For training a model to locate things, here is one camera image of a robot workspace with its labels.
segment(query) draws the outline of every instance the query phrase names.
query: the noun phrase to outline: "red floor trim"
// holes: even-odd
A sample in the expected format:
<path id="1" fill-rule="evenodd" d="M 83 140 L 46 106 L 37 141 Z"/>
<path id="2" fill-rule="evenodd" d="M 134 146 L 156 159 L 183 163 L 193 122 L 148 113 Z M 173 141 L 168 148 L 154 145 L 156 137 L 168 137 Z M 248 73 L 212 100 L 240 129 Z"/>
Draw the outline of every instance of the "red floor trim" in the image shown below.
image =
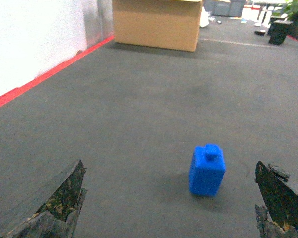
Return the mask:
<path id="1" fill-rule="evenodd" d="M 293 36 L 290 36 L 290 35 L 287 35 L 290 39 L 292 39 L 292 40 L 294 40 L 294 41 L 297 41 L 298 42 L 298 40 L 295 38 L 295 37 L 293 37 Z"/>
<path id="2" fill-rule="evenodd" d="M 30 90 L 31 88 L 35 87 L 36 85 L 42 83 L 49 77 L 53 76 L 54 74 L 60 72 L 64 68 L 68 67 L 72 63 L 78 61 L 79 59 L 83 58 L 84 56 L 88 55 L 89 53 L 93 52 L 94 50 L 98 49 L 99 47 L 105 45 L 106 43 L 110 42 L 114 39 L 114 36 L 108 37 L 107 39 L 103 40 L 102 42 L 98 43 L 95 46 L 92 46 L 88 48 L 86 51 L 74 56 L 73 58 L 60 63 L 59 65 L 55 66 L 51 70 L 47 71 L 46 73 L 42 74 L 41 76 L 33 79 L 31 82 L 28 82 L 27 84 L 23 85 L 22 87 L 12 89 L 11 91 L 3 94 L 0 96 L 0 107 L 2 107 L 4 104 L 12 101 L 16 97 L 20 96 L 21 94 L 25 93 L 26 91 Z"/>

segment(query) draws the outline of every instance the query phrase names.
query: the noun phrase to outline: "floor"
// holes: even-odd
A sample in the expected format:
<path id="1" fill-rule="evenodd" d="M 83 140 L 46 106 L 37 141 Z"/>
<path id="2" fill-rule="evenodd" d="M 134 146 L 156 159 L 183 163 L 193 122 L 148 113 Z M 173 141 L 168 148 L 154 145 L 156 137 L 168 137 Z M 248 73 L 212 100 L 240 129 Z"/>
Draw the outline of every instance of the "floor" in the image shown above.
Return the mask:
<path id="1" fill-rule="evenodd" d="M 258 238 L 258 160 L 298 183 L 298 42 L 218 18 L 194 53 L 110 42 L 0 108 L 0 216 L 68 163 L 88 190 L 76 238 Z M 196 145 L 227 172 L 188 191 Z"/>

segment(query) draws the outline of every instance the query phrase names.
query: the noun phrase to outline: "black bin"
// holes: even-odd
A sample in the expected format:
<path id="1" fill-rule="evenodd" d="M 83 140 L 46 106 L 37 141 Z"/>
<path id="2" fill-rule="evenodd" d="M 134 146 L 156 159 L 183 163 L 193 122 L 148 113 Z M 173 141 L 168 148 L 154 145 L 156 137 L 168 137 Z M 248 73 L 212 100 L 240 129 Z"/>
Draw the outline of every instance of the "black bin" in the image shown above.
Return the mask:
<path id="1" fill-rule="evenodd" d="M 273 31 L 274 31 L 274 25 L 273 25 L 273 22 L 274 21 L 278 21 L 278 20 L 284 20 L 285 18 L 284 17 L 281 17 L 281 16 L 271 16 L 270 17 L 270 27 L 268 29 L 268 32 L 267 32 L 267 35 L 271 36 Z"/>
<path id="2" fill-rule="evenodd" d="M 269 44 L 274 45 L 281 45 L 290 31 L 290 26 L 293 22 L 292 21 L 282 21 L 277 20 L 274 21 L 272 25 L 274 25 L 271 37 L 269 38 Z"/>

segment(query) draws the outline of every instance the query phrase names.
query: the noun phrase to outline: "blue plastic bottle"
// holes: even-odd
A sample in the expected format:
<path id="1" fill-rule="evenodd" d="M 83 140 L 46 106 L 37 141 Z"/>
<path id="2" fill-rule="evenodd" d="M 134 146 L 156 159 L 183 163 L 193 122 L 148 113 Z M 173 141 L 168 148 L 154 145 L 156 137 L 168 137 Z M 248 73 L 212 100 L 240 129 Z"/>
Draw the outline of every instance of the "blue plastic bottle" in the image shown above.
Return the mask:
<path id="1" fill-rule="evenodd" d="M 225 172 L 224 154 L 217 145 L 195 147 L 189 172 L 190 192 L 199 196 L 215 196 Z"/>

